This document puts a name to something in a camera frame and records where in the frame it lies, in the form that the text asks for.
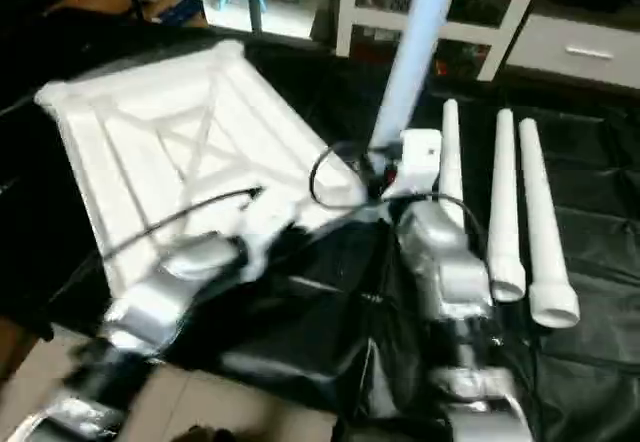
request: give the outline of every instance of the drawer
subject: drawer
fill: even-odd
[[[640,34],[531,15],[507,64],[640,89]]]

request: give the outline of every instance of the white pvc pipe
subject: white pvc pipe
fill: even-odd
[[[526,292],[526,282],[524,268],[520,262],[516,150],[513,113],[509,109],[498,112],[488,259],[493,296],[496,300],[520,300]]]
[[[386,147],[407,127],[420,95],[431,56],[445,23],[450,0],[413,0],[407,26],[400,40],[391,75],[378,112],[370,147]],[[372,158],[374,169],[382,173],[384,164]]]
[[[458,103],[453,99],[447,100],[442,109],[442,155],[440,157],[439,191],[463,200]],[[464,211],[462,208],[446,200],[441,200],[440,205],[442,205],[447,215],[464,229]]]
[[[580,308],[569,285],[535,120],[520,123],[520,144],[533,267],[531,315],[546,327],[572,327],[580,320]]]

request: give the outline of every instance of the silver duct tape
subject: silver duct tape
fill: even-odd
[[[37,431],[45,420],[70,430],[87,440],[98,440],[115,435],[114,429],[124,422],[124,413],[87,401],[68,390],[56,392],[42,410],[27,417],[7,439],[7,442],[24,442]]]
[[[125,352],[157,356],[178,336],[196,295],[215,284],[237,256],[238,249],[217,234],[183,241],[113,302],[105,314],[102,335]],[[226,288],[222,282],[217,286],[221,291]]]
[[[404,261],[421,284],[427,318],[491,316],[485,264],[471,253],[465,232],[440,204],[412,203],[402,215],[396,234]]]
[[[500,410],[475,405],[458,406],[448,412],[455,442],[533,442],[517,402]]]
[[[503,367],[445,367],[435,369],[431,381],[447,393],[469,402],[515,398],[513,376]]]

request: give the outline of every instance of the white foam platform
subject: white foam platform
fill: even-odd
[[[324,142],[243,57],[212,49],[78,82],[47,84],[36,100],[55,117],[102,254],[176,211],[218,194],[277,186],[300,200],[300,225],[340,215],[314,204],[308,175]],[[336,156],[318,173],[334,204],[362,200]],[[176,237],[231,231],[245,197],[193,212],[105,266],[113,295],[138,280]]]

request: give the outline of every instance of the tiled floor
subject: tiled floor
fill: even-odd
[[[39,342],[0,395],[0,440],[38,406],[71,367],[67,352],[81,342],[60,333]],[[128,442],[165,442],[195,424],[233,431],[249,442],[323,442],[334,416],[201,372],[158,369],[140,395],[125,431]]]

